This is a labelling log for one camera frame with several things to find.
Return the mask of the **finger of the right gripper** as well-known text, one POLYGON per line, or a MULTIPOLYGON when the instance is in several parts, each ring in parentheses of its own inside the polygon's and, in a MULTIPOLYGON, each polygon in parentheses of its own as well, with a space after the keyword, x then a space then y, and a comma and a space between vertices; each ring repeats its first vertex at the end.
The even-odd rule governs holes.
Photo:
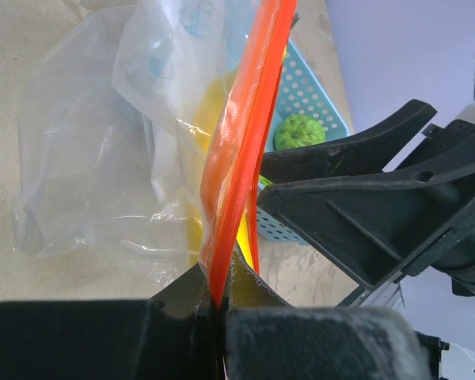
POLYGON ((436 115, 413 99, 391 116, 355 135, 313 146, 266 153, 260 174, 273 183, 379 173, 436 115))

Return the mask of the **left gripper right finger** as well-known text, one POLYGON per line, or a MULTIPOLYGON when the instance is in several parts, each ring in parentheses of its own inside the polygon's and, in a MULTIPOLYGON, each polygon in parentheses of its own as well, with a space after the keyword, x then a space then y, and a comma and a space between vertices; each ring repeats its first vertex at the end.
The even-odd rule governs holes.
POLYGON ((295 308, 234 253, 223 322, 230 379, 429 379, 406 320, 378 307, 295 308))

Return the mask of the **green bumpy fruit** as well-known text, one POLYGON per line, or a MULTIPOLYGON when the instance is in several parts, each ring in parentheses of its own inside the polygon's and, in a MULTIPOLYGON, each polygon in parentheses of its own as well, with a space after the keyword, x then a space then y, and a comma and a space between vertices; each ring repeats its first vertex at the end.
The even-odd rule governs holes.
POLYGON ((326 134, 322 124, 308 115, 292 115, 287 117, 278 127, 274 135, 276 150, 290 150, 313 146, 326 142, 326 134))

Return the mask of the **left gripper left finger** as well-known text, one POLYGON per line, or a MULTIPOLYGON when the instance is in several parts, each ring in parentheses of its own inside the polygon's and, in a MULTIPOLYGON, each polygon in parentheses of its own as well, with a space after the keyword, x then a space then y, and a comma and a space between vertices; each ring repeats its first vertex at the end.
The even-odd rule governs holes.
POLYGON ((219 379, 198 266, 148 299, 0 302, 0 379, 219 379))

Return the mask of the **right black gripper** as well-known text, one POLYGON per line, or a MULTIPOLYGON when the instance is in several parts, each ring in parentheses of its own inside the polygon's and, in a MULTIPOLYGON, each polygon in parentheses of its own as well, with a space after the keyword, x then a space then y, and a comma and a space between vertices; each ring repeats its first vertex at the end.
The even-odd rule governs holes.
POLYGON ((365 288, 432 267, 475 296, 474 102, 388 173, 266 187, 258 204, 365 288))

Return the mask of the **yellow banana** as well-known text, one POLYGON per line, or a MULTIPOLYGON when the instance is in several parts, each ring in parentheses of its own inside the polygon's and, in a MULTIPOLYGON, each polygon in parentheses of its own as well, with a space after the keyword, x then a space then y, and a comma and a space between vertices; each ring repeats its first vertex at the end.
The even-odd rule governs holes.
MULTIPOLYGON (((234 173, 235 149, 225 153, 222 148, 218 148, 211 141, 212 135, 216 135, 216 141, 223 141, 220 128, 221 120, 226 119, 226 103, 229 92, 232 90, 237 71, 233 70, 224 76, 214 80, 204 94, 204 97, 197 109, 193 127, 197 130, 196 141, 203 148, 205 158, 203 167, 198 171, 204 175, 210 171, 210 179, 204 180, 202 186, 214 184, 214 193, 220 192, 222 187, 230 186, 230 177, 234 173)), ((257 238, 253 236, 249 229, 247 211, 243 211, 241 221, 237 231, 237 243, 241 249, 245 261, 256 272, 260 271, 258 264, 257 238)))

